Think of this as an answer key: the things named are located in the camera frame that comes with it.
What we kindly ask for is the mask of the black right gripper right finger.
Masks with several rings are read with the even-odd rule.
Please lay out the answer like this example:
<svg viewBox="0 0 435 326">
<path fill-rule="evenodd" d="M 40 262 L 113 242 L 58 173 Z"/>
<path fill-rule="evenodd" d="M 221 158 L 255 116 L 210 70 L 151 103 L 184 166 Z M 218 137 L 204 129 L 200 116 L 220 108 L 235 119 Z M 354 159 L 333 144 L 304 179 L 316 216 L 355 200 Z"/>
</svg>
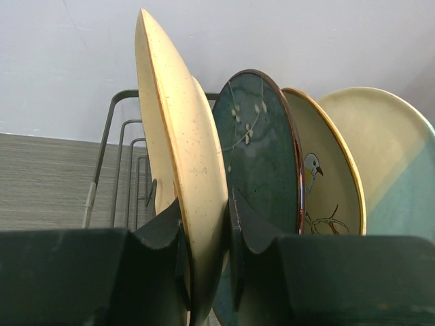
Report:
<svg viewBox="0 0 435 326">
<path fill-rule="evenodd" d="M 434 245 L 412 236 L 284 234 L 229 197 L 240 325 L 433 325 Z"/>
</svg>

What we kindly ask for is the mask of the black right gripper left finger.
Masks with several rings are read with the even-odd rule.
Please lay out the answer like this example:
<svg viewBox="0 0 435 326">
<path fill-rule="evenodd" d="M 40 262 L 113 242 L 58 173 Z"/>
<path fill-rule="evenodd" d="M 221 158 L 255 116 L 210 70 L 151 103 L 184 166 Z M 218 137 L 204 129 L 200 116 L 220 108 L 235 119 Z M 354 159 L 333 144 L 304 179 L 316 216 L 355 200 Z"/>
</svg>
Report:
<svg viewBox="0 0 435 326">
<path fill-rule="evenodd" d="M 185 325 L 186 266 L 178 202 L 135 232 L 2 232 L 1 324 Z"/>
</svg>

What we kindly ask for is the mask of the beige bird plate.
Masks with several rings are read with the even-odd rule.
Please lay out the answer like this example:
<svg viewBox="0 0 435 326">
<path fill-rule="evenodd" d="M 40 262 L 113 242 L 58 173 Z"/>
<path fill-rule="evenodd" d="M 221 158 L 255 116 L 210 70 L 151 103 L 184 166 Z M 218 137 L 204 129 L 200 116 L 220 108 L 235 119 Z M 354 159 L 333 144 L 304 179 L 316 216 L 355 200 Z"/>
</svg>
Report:
<svg viewBox="0 0 435 326">
<path fill-rule="evenodd" d="M 153 178 L 155 207 L 178 201 L 189 250 L 190 322 L 207 318 L 225 266 L 228 190 L 218 132 L 201 85 L 152 15 L 135 29 L 139 104 Z"/>
<path fill-rule="evenodd" d="M 304 164 L 304 234 L 366 233 L 366 202 L 351 152 L 318 102 L 284 88 L 298 129 Z"/>
</svg>

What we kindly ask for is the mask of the dark blue ceramic plate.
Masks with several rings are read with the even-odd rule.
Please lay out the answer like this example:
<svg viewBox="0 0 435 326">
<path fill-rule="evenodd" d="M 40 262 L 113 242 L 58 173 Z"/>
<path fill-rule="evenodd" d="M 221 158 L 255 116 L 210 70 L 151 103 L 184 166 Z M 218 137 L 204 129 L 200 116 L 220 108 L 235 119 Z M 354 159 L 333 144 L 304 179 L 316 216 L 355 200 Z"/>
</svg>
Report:
<svg viewBox="0 0 435 326">
<path fill-rule="evenodd" d="M 265 73 L 233 75 L 213 107 L 230 196 L 230 260 L 213 311 L 222 325 L 291 325 L 289 246 L 302 231 L 300 139 Z"/>
</svg>

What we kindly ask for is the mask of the white and blue plate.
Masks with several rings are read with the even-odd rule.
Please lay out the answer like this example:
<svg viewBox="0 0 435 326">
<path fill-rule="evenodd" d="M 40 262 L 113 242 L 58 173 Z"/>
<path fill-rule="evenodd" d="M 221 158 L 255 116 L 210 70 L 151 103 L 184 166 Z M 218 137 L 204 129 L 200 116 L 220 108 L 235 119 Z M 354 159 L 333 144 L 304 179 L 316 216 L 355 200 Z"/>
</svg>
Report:
<svg viewBox="0 0 435 326">
<path fill-rule="evenodd" d="M 434 127 L 399 96 L 369 87 L 338 90 L 318 103 L 355 160 L 368 234 L 434 240 Z"/>
</svg>

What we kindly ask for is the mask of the black wire dish rack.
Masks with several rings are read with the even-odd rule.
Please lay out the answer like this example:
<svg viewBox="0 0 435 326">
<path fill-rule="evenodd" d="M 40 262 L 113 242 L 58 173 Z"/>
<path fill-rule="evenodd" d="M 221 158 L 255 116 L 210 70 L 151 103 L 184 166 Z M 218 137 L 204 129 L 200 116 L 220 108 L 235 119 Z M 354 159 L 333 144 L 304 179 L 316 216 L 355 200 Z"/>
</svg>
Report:
<svg viewBox="0 0 435 326">
<path fill-rule="evenodd" d="M 109 145 L 109 134 L 116 108 L 123 100 L 138 99 L 135 89 L 122 90 L 116 93 L 109 104 L 103 135 L 99 145 L 97 161 L 92 181 L 86 198 L 82 227 L 89 228 L 92 221 L 94 204 L 97 198 L 101 172 L 105 154 L 110 149 L 114 159 L 114 172 L 111 179 L 111 194 L 105 208 L 108 209 L 108 226 L 113 228 L 117 222 L 121 226 L 137 230 L 156 215 L 154 199 L 156 196 L 156 180 L 152 178 L 150 160 L 142 135 L 133 138 L 128 145 L 124 143 L 126 129 L 141 124 L 140 118 L 124 120 L 119 128 L 118 142 Z"/>
</svg>

